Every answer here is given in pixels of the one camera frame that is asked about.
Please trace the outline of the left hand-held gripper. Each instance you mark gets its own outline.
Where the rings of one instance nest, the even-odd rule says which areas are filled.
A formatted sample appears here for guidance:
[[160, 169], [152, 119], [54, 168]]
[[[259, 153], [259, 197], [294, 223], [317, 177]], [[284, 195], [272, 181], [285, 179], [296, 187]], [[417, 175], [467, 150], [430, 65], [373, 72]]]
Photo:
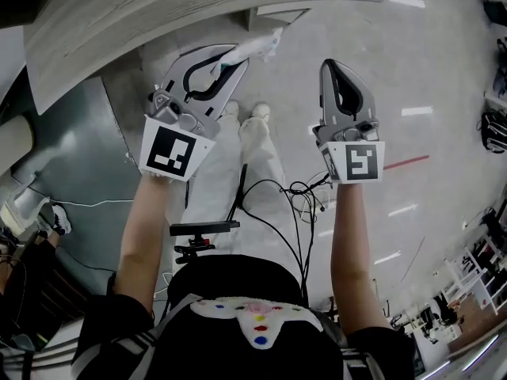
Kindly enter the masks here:
[[142, 171], [188, 181], [215, 146], [220, 126], [216, 119], [244, 76], [248, 59], [223, 70], [205, 90], [190, 88], [191, 75], [235, 48], [213, 44], [182, 54], [169, 68], [162, 89], [153, 94], [146, 114], [139, 156]]

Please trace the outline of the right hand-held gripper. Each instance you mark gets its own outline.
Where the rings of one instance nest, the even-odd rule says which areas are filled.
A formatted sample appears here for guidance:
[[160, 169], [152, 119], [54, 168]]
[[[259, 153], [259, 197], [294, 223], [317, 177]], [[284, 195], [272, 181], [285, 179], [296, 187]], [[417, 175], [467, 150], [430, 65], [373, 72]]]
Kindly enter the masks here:
[[312, 129], [330, 179], [341, 184], [381, 181], [385, 142], [379, 139], [375, 101], [365, 81], [345, 64], [326, 59], [320, 69], [320, 105], [325, 124], [342, 124], [343, 114], [356, 122]]

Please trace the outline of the white plastic-wrapped packet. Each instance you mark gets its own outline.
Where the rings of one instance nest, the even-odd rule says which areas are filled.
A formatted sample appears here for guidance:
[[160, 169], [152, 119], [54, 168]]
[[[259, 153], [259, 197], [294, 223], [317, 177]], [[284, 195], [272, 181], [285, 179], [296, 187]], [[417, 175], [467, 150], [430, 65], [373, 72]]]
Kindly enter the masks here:
[[211, 76], [217, 79], [228, 67], [232, 67], [251, 58], [267, 61], [276, 54], [284, 29], [274, 28], [269, 34], [247, 40], [222, 56], [211, 70]]

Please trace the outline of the person's left forearm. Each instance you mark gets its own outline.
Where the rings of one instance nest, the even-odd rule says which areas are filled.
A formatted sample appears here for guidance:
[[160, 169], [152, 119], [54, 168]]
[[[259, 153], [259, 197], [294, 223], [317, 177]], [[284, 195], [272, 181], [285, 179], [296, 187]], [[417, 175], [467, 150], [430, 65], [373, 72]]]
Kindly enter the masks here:
[[162, 257], [170, 180], [144, 174], [132, 202], [121, 241], [113, 290], [139, 302], [149, 315]]

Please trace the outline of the person's right forearm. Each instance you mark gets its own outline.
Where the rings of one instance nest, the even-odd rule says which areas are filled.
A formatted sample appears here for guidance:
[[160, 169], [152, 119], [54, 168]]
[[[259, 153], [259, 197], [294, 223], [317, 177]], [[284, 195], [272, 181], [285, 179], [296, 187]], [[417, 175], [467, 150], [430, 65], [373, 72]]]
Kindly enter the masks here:
[[372, 290], [370, 247], [362, 186], [340, 184], [330, 258], [330, 275], [342, 330], [346, 335], [388, 324]]

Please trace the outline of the person's right white shoe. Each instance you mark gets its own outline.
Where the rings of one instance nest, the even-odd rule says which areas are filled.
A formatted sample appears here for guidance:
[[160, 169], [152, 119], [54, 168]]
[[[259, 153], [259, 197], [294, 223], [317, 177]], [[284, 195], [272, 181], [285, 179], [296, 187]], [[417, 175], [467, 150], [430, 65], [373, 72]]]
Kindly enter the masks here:
[[254, 106], [250, 117], [258, 118], [268, 123], [270, 112], [271, 112], [270, 107], [265, 102], [259, 102]]

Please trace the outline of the red floor tape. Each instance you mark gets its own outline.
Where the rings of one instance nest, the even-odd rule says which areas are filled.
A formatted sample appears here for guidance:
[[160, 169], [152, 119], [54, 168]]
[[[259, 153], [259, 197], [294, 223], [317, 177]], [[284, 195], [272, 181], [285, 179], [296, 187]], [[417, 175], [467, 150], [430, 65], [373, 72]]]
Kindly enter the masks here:
[[410, 158], [410, 159], [399, 161], [399, 162], [396, 162], [396, 163], [393, 163], [393, 164], [390, 164], [390, 165], [385, 165], [383, 167], [383, 170], [385, 171], [385, 170], [389, 170], [389, 169], [396, 169], [398, 167], [402, 167], [402, 166], [405, 166], [405, 165], [413, 164], [415, 162], [424, 161], [424, 160], [427, 160], [427, 159], [429, 159], [429, 155], [423, 155], [423, 156], [420, 156], [420, 157]]

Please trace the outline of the grey wood-grain desk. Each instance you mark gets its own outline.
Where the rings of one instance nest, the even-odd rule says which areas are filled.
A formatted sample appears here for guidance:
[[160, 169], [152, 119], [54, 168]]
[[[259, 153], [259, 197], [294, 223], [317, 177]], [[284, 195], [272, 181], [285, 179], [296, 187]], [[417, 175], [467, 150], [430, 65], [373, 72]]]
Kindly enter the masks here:
[[49, 0], [24, 29], [36, 110], [45, 113], [90, 75], [163, 34], [256, 6], [308, 1], [317, 0]]

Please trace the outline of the black backpack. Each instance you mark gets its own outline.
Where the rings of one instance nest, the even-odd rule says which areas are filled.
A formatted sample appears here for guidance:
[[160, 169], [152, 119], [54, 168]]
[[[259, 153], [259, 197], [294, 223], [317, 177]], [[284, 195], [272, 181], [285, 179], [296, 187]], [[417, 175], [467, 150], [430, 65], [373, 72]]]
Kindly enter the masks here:
[[488, 108], [481, 117], [482, 144], [494, 154], [507, 152], [507, 116], [499, 110]]

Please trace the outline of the beige cylindrical cushion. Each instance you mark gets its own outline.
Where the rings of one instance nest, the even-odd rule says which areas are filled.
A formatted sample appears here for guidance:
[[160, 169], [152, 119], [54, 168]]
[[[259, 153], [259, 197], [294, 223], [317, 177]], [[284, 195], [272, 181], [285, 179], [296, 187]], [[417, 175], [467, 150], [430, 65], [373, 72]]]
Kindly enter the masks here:
[[34, 145], [34, 134], [24, 116], [15, 116], [0, 126], [0, 176], [28, 154]]

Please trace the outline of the white plastic stand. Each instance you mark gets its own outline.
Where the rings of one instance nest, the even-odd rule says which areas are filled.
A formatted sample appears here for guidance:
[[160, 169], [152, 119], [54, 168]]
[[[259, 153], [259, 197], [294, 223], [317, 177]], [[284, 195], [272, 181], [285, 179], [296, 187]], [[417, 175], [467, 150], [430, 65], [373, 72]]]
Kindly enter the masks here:
[[50, 199], [47, 196], [35, 192], [28, 186], [20, 186], [9, 198], [11, 213], [19, 226], [29, 228], [37, 218], [44, 205], [48, 204]]

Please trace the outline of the white shelf rack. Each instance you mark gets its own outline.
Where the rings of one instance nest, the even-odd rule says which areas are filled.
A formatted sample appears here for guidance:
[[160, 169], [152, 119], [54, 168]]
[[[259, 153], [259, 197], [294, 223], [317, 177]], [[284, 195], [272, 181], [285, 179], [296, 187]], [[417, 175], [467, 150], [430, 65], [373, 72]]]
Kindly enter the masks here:
[[481, 309], [495, 314], [507, 305], [507, 253], [498, 248], [485, 228], [477, 229], [454, 256], [444, 261], [450, 284], [442, 289], [449, 306], [474, 295]]

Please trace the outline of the black shirt with plush patch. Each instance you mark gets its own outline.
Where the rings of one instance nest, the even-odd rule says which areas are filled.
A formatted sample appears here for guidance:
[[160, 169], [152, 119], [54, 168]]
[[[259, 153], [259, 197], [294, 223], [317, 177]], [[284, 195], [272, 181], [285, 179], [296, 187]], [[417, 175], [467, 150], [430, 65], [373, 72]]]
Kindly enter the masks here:
[[414, 380], [412, 341], [392, 329], [346, 335], [291, 303], [187, 294], [154, 322], [135, 299], [97, 296], [74, 380]]

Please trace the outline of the black clamp mount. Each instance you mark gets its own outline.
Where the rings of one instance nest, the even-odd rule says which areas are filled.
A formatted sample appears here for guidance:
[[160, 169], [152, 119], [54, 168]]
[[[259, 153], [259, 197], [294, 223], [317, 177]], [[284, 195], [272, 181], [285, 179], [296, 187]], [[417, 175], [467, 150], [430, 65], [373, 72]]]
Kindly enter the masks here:
[[203, 238], [201, 234], [196, 234], [194, 238], [189, 239], [188, 245], [175, 245], [174, 252], [179, 254], [175, 258], [176, 264], [187, 264], [188, 262], [196, 259], [198, 253], [214, 250], [215, 246], [209, 239]]

